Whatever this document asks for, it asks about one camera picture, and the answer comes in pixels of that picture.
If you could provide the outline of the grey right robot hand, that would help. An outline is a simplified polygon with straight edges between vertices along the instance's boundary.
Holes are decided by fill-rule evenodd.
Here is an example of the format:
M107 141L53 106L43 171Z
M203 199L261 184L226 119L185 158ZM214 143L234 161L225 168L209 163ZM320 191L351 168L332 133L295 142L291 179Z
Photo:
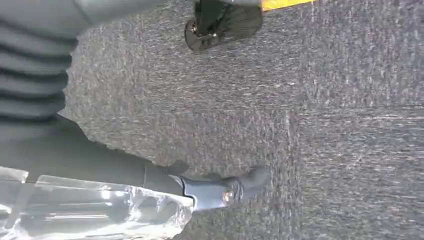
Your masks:
M3 240L168 240L193 213L260 193L270 170L185 175L171 166L89 140L62 116L0 121Z

